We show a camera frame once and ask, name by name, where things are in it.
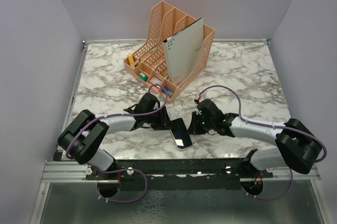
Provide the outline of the blue-edged smartphone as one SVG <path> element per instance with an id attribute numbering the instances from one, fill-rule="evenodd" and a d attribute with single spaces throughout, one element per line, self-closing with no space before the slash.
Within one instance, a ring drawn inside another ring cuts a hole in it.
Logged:
<path id="1" fill-rule="evenodd" d="M 171 123 L 171 135 L 179 150 L 184 150 L 192 146 L 190 135 L 182 118 L 178 118 Z"/>

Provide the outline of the pink phone case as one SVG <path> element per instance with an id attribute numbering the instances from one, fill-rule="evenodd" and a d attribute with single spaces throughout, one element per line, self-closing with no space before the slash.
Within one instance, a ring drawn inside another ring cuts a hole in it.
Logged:
<path id="1" fill-rule="evenodd" d="M 190 148 L 193 145 L 187 130 L 171 130 L 171 135 L 177 149 L 180 151 Z"/>

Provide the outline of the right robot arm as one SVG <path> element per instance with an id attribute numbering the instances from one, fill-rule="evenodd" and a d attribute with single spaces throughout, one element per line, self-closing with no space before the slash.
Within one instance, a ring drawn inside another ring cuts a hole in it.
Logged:
<path id="1" fill-rule="evenodd" d="M 242 120 L 237 113 L 223 113 L 213 101 L 205 99 L 192 113 L 187 131 L 191 135 L 201 135 L 211 130 L 222 136 L 249 138 L 272 145 L 270 149 L 248 155 L 248 160 L 242 163 L 242 171 L 247 177 L 280 167 L 308 174 L 323 149 L 297 119 L 289 119 L 286 123 Z"/>

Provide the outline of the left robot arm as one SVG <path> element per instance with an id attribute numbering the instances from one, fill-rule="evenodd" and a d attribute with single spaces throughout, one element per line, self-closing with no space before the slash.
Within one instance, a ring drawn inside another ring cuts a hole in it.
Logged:
<path id="1" fill-rule="evenodd" d="M 165 105 L 160 105 L 158 98 L 151 93 L 145 93 L 139 103 L 118 114 L 96 116 L 89 110 L 81 111 L 61 133 L 57 143 L 68 158 L 78 164 L 94 166 L 103 178 L 110 179 L 116 174 L 116 159 L 100 148 L 104 137 L 134 131 L 144 124 L 153 130 L 173 128 Z"/>

